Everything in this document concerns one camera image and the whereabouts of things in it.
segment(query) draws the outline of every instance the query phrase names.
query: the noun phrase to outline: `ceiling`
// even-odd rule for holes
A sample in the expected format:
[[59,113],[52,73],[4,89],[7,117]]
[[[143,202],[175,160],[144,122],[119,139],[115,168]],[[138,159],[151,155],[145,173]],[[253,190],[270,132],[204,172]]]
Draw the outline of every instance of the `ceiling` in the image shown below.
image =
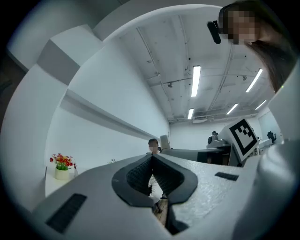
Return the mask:
[[[120,38],[170,123],[187,120],[190,108],[200,121],[254,116],[255,108],[274,95],[266,71],[246,93],[258,69],[264,68],[245,46],[225,39],[219,45],[213,42],[206,23],[216,20],[218,12],[202,7],[189,15],[156,19]],[[201,75],[197,96],[191,97],[195,65],[201,66]],[[226,115],[235,103],[239,105]]]

